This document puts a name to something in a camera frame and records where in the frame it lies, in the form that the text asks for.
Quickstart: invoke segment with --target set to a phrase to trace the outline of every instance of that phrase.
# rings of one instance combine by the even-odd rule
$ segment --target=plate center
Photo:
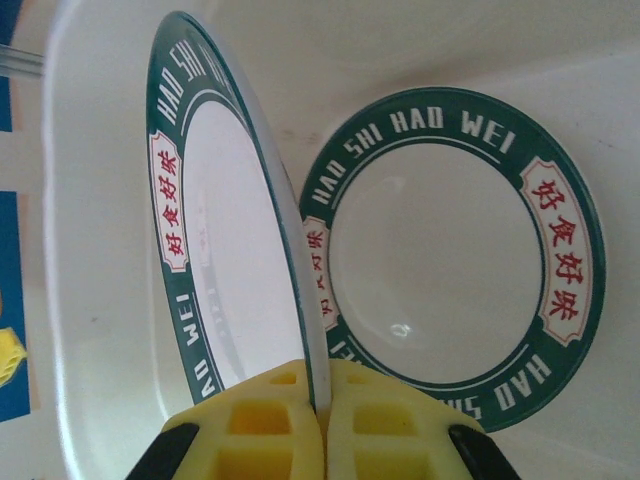
[[[258,153],[238,117],[214,101],[197,107],[184,157],[198,314],[229,386],[302,358],[291,278]]]
[[[434,383],[481,375],[536,312],[536,230],[491,165],[440,144],[375,160],[341,200],[329,266],[349,328],[396,373]]]

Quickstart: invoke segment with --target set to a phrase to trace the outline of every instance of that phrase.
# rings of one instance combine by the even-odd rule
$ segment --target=plate
[[[308,360],[312,404],[327,409],[326,344],[293,190],[226,58],[176,12],[158,28],[147,80],[155,232],[189,388],[198,403],[293,354]]]
[[[300,208],[332,356],[496,431],[587,354],[605,293],[598,214],[569,155],[516,108],[444,87],[383,98],[329,139]]]

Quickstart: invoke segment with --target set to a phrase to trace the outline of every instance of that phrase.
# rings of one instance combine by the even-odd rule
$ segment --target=white plastic bin
[[[475,90],[555,137],[597,207],[605,305],[568,385],[493,436],[523,478],[639,478],[640,2],[595,0],[61,2],[44,105],[52,310],[48,321],[27,315],[40,409],[55,410],[60,445],[34,440],[45,422],[37,410],[28,434],[17,421],[0,424],[3,445],[17,438],[43,459],[21,463],[2,447],[9,476],[56,479],[64,470],[73,480],[124,478],[167,416],[191,404],[154,266],[144,144],[151,44],[177,9],[210,21],[234,51],[298,195],[342,122],[407,88]],[[9,169],[11,159],[0,158]],[[27,175],[38,191],[39,167],[16,172],[16,186],[3,177],[3,188],[20,190]]]

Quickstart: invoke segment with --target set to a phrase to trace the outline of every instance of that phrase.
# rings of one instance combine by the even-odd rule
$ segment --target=green border
[[[439,106],[443,109],[445,128],[427,128],[426,130],[422,130],[419,135],[416,135],[416,133],[412,131],[396,133],[391,128],[391,122],[389,121],[390,113],[395,113],[399,110],[406,113],[411,107],[423,109],[427,106]],[[491,119],[501,125],[508,126],[509,130],[516,132],[517,141],[514,141],[507,153],[503,154],[497,151],[497,149],[492,149],[490,153],[487,153],[488,148],[487,145],[482,142],[481,135],[479,138],[475,138],[461,133],[459,129],[447,127],[447,125],[459,126],[462,110],[467,110],[474,114],[482,114],[485,117],[485,122]],[[353,138],[355,132],[360,131],[362,128],[367,128],[370,123],[376,125],[383,140],[371,146],[369,150],[366,150],[367,153],[354,160],[344,149],[343,144],[348,139]],[[520,173],[531,163],[535,155],[539,155],[548,161],[548,163],[554,163],[558,167],[567,179],[578,201],[582,215],[585,218],[586,233],[591,246],[593,286],[589,315],[580,341],[572,341],[568,346],[563,347],[544,333],[542,329],[543,321],[538,317],[537,312],[540,309],[540,302],[542,301],[542,294],[546,282],[541,283],[536,315],[527,333],[512,353],[490,371],[463,382],[444,384],[418,382],[393,371],[375,359],[375,357],[363,347],[349,330],[342,315],[338,317],[338,325],[327,332],[330,347],[337,345],[341,341],[347,341],[350,347],[352,347],[350,353],[355,355],[354,360],[360,361],[379,371],[397,376],[425,393],[443,401],[454,401],[460,399],[461,396],[467,398],[465,397],[467,394],[464,392],[468,392],[469,396],[473,396],[472,394],[476,393],[474,389],[481,390],[482,385],[476,387],[472,387],[471,385],[482,382],[488,383],[490,377],[494,376],[497,372],[505,370],[505,367],[510,364],[509,368],[497,378],[506,377],[508,374],[517,372],[524,368],[525,360],[530,359],[530,354],[532,353],[538,353],[544,350],[546,353],[545,362],[547,358],[556,358],[557,361],[553,362],[554,368],[552,368],[552,371],[556,372],[558,379],[554,378],[548,383],[545,381],[543,388],[538,389],[538,395],[532,394],[526,399],[521,399],[519,403],[521,408],[518,409],[520,413],[514,415],[514,408],[514,411],[507,410],[503,412],[504,415],[495,415],[495,418],[487,419],[483,417],[480,419],[480,422],[488,431],[499,430],[524,420],[551,401],[566,386],[588,352],[597,330],[606,284],[605,250],[598,215],[588,188],[577,167],[557,141],[530,117],[500,100],[477,92],[450,87],[425,87],[399,92],[367,106],[349,118],[333,134],[318,155],[305,182],[300,200],[300,210],[303,219],[316,217],[325,221],[326,227],[331,230],[332,222],[339,208],[342,195],[357,175],[363,171],[367,165],[387,151],[401,148],[402,146],[412,143],[440,143],[463,148],[482,158],[482,160],[490,164],[511,183],[520,195],[533,221],[540,248],[543,279],[546,278],[549,272],[545,271],[545,247],[542,241],[542,234],[528,203],[524,200],[523,194],[520,191],[522,187]],[[312,200],[312,195],[314,189],[319,185],[318,179],[325,173],[325,168],[331,160],[338,161],[338,163],[346,168],[346,172],[340,177],[338,184],[335,186],[335,196],[331,198],[327,205],[322,205]],[[328,285],[328,288],[333,290],[330,278]],[[525,348],[529,353],[526,355],[522,354],[519,359],[514,360]],[[336,352],[332,356],[339,357],[340,355],[340,352]]]
[[[307,342],[305,340],[307,337],[307,332],[306,332],[305,323],[304,323],[305,312],[302,308],[301,301],[300,301],[300,292],[298,288],[296,272],[293,267],[293,258],[291,253],[291,247],[288,240],[288,234],[284,227],[282,213],[280,211],[280,208],[278,206],[278,201],[276,199],[275,189],[273,186],[273,182],[271,180],[269,166],[267,165],[267,162],[265,160],[265,157],[258,139],[258,135],[256,133],[256,129],[251,119],[250,109],[248,108],[243,98],[240,87],[237,85],[234,79],[235,75],[233,74],[232,69],[224,60],[224,57],[221,54],[219,47],[216,45],[214,40],[210,37],[208,32],[192,16],[184,12],[176,11],[167,15],[162,21],[162,23],[160,24],[160,27],[158,28],[158,31],[156,33],[156,37],[155,37],[152,52],[151,52],[151,58],[149,62],[149,72],[148,72],[147,138],[149,138],[150,135],[153,135],[156,132],[156,130],[162,131],[163,133],[165,133],[165,135],[171,138],[172,141],[174,141],[174,143],[178,146],[178,152],[180,156],[184,158],[184,155],[183,155],[184,140],[182,139],[182,135],[180,135],[176,127],[172,126],[170,122],[168,122],[164,117],[162,117],[155,111],[155,101],[157,99],[157,95],[155,94],[155,92],[157,91],[161,68],[167,63],[168,59],[166,57],[168,56],[169,48],[171,48],[171,46],[173,46],[176,41],[183,40],[183,39],[188,39],[192,42],[196,42],[197,40],[201,39],[204,42],[204,44],[210,49],[210,54],[214,62],[216,62],[217,66],[224,72],[224,75],[226,77],[228,84],[231,87],[231,90],[227,90],[225,85],[217,82],[215,78],[213,78],[211,75],[204,75],[201,78],[199,77],[192,80],[188,84],[188,87],[187,87],[186,81],[182,82],[183,87],[185,87],[183,97],[187,97],[187,98],[186,100],[183,98],[180,102],[180,107],[178,110],[178,119],[181,119],[182,116],[185,114],[184,108],[189,103],[190,98],[192,98],[196,93],[201,92],[204,89],[213,89],[221,93],[223,96],[225,96],[226,100],[235,107],[236,112],[234,113],[236,113],[236,116],[240,119],[240,121],[244,125],[246,125],[247,132],[249,133],[253,141],[253,144],[256,148],[256,151],[258,153],[258,157],[260,159],[260,165],[262,167],[267,188],[269,190],[269,195],[272,200],[272,206],[278,221],[278,228],[280,230],[280,237],[282,239],[282,245],[285,252],[285,257],[287,260],[287,266],[289,269],[289,275],[291,279],[291,286],[293,289],[295,302],[296,302],[298,321],[299,321],[300,330],[303,338],[302,343],[304,348],[304,354],[305,354],[305,357],[308,358],[309,351],[308,351]],[[173,71],[174,75],[178,77],[181,71],[178,68],[174,68],[173,70],[174,70]],[[168,298],[171,298],[171,292],[175,290],[176,284],[181,284],[185,282],[190,284],[193,283],[190,265],[188,265],[187,271],[185,273],[172,273],[169,270],[168,266],[166,264],[163,264],[163,276],[165,280],[165,287],[167,290]],[[195,361],[195,359],[193,358],[193,355],[191,355],[190,352],[187,351],[187,348],[184,345],[184,342],[180,338],[181,330],[179,329],[179,326],[178,326],[179,318],[177,316],[177,309],[175,308],[174,305],[172,305],[171,300],[169,301],[169,303],[170,303],[171,314],[174,322],[174,330],[176,332],[178,345],[180,346],[180,353],[181,353],[183,364],[185,367],[185,372],[187,374],[187,379],[189,380],[189,386],[191,389],[192,396],[194,397],[194,402],[197,403],[198,401],[204,400],[204,398],[201,398],[198,395],[197,388],[194,387],[195,383],[192,378],[193,375],[192,375],[192,372],[190,371],[193,367],[193,362]],[[215,362],[213,359],[213,354],[211,352],[209,353],[209,361],[212,368],[215,369]],[[308,362],[307,362],[307,375],[308,375],[308,378],[311,380],[312,372],[310,370],[310,366]],[[312,381],[309,381],[309,389],[310,389],[309,397],[312,405],[314,405],[315,395],[313,391]]]

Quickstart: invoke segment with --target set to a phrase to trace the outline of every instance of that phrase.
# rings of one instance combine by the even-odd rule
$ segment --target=upright plate
[[[218,44],[170,14],[148,76],[156,238],[191,394],[197,403],[304,349],[310,400],[326,409],[326,344],[291,185]]]

